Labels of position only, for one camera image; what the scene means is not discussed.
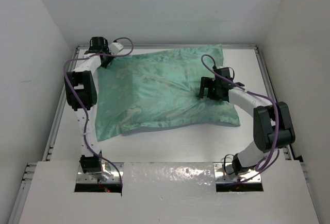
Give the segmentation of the light blue pillowcase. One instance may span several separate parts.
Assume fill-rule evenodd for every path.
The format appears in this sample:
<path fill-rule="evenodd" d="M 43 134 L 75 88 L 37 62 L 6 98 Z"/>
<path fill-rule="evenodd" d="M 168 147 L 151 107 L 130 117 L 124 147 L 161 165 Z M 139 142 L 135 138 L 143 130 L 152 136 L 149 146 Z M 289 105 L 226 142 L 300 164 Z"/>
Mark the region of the light blue pillowcase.
<path fill-rule="evenodd" d="M 222 45 L 185 47 L 114 59 L 97 70 L 96 137 L 104 141 L 141 127 L 197 123 L 239 126 L 235 107 L 199 98 L 202 77 L 222 66 Z"/>

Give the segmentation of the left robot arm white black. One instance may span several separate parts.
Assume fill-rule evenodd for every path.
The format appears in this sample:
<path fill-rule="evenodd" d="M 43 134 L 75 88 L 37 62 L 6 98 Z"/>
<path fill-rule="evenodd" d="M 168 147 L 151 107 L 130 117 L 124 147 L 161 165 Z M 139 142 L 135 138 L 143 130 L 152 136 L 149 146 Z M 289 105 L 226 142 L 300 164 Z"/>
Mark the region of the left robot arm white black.
<path fill-rule="evenodd" d="M 103 37 L 92 37 L 89 49 L 72 71 L 64 71 L 67 103 L 74 110 L 81 132 L 80 166 L 84 174 L 99 175 L 103 172 L 102 150 L 97 144 L 95 117 L 98 87 L 97 69 L 109 53 L 108 41 Z"/>

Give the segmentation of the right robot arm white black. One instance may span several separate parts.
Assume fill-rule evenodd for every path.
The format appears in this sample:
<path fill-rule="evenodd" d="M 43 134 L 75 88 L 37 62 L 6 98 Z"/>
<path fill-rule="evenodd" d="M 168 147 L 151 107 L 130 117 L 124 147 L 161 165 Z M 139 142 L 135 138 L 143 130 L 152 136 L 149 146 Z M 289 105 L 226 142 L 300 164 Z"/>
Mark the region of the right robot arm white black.
<path fill-rule="evenodd" d="M 233 81 L 227 67 L 213 71 L 214 77 L 201 78 L 198 97 L 226 101 L 253 118 L 253 141 L 233 156 L 229 172 L 237 176 L 249 169 L 266 169 L 275 151 L 295 141 L 288 105 L 246 90 L 242 83 Z"/>

